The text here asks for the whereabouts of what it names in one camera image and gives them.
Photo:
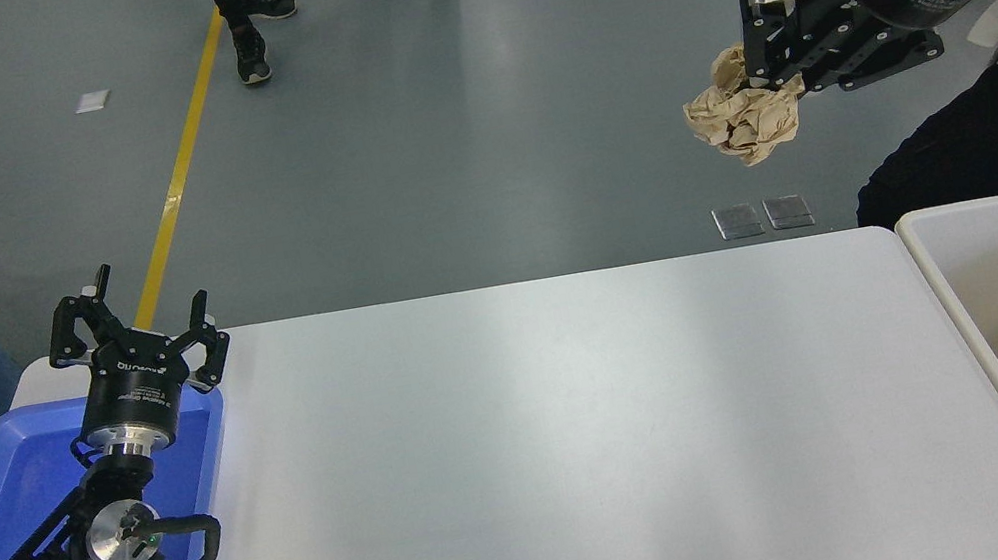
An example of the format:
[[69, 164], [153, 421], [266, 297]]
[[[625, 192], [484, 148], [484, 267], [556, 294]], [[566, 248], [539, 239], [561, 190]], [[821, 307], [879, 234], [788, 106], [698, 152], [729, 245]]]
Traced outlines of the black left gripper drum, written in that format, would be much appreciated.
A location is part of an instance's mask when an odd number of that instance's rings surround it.
[[131, 332], [130, 351], [117, 341], [101, 343], [91, 354], [85, 400], [85, 444], [110, 442], [109, 433], [148, 428], [156, 435], [175, 433], [181, 389], [187, 379], [181, 355], [169, 353], [170, 336]]

